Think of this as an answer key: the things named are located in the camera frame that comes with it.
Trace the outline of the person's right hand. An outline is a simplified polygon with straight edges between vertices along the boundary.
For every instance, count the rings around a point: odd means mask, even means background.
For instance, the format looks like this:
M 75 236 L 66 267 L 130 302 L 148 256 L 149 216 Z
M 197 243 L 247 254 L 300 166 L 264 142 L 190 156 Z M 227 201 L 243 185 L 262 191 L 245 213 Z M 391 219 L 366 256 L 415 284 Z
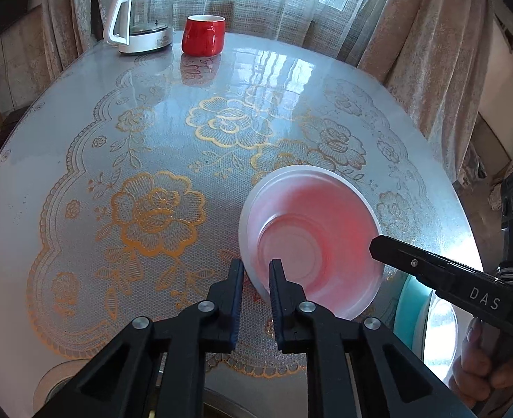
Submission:
M 513 388 L 513 358 L 498 368 L 492 367 L 490 357 L 479 345 L 481 337 L 482 324 L 472 319 L 448 383 L 449 389 L 469 409 L 488 400 L 497 390 Z

